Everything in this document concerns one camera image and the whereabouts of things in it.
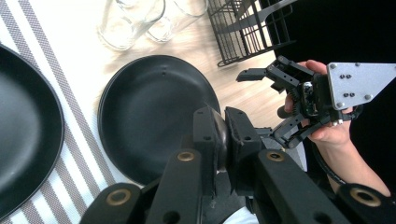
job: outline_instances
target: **glass cup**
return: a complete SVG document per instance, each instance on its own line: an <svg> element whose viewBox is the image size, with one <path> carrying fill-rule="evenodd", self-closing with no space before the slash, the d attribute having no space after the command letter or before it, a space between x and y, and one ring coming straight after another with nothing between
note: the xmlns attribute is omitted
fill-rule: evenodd
<svg viewBox="0 0 396 224"><path fill-rule="evenodd" d="M164 10L164 0L107 0L97 26L99 37L112 49L127 50L160 19Z"/></svg>
<svg viewBox="0 0 396 224"><path fill-rule="evenodd" d="M163 16L151 26L146 35L154 41L166 42L207 11L207 0L165 0Z"/></svg>

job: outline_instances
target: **plate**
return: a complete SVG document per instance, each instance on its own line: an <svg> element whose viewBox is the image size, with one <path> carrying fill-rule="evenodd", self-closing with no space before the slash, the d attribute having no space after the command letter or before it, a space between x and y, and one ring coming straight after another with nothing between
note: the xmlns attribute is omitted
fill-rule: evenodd
<svg viewBox="0 0 396 224"><path fill-rule="evenodd" d="M0 220L47 180L63 140L62 109L50 84L0 45Z"/></svg>
<svg viewBox="0 0 396 224"><path fill-rule="evenodd" d="M116 73L101 97L104 150L122 173L147 185L192 134L194 111L207 105L219 112L215 92L191 64L166 55L137 59Z"/></svg>

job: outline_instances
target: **striped placemat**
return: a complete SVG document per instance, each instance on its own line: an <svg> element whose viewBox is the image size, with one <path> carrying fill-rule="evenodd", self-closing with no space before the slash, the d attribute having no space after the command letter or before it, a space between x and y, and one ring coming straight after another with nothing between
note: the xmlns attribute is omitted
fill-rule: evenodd
<svg viewBox="0 0 396 224"><path fill-rule="evenodd" d="M41 71L55 90L64 112L64 144L48 180L3 223L79 223L102 189L128 179L106 157L95 112L81 109L32 4L0 0L0 43Z"/></svg>

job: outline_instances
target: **black wire rack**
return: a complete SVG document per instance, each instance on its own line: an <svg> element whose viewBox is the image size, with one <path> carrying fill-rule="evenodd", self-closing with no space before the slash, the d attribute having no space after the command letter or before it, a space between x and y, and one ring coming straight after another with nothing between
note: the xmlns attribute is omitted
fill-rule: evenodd
<svg viewBox="0 0 396 224"><path fill-rule="evenodd" d="M264 22L257 19L248 28L234 32L223 31L228 25L250 15L257 15L261 9L277 2L279 0L209 0L207 12L222 58L218 66L241 62L295 42L290 40L285 22L285 18L292 13L291 5L271 13Z"/></svg>

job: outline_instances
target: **silver metal bracket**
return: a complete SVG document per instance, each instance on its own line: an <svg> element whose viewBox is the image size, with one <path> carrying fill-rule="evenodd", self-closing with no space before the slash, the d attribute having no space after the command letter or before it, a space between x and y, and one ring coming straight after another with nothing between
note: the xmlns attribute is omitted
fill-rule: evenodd
<svg viewBox="0 0 396 224"><path fill-rule="evenodd" d="M371 102L395 77L396 63L329 63L332 107L343 110Z"/></svg>

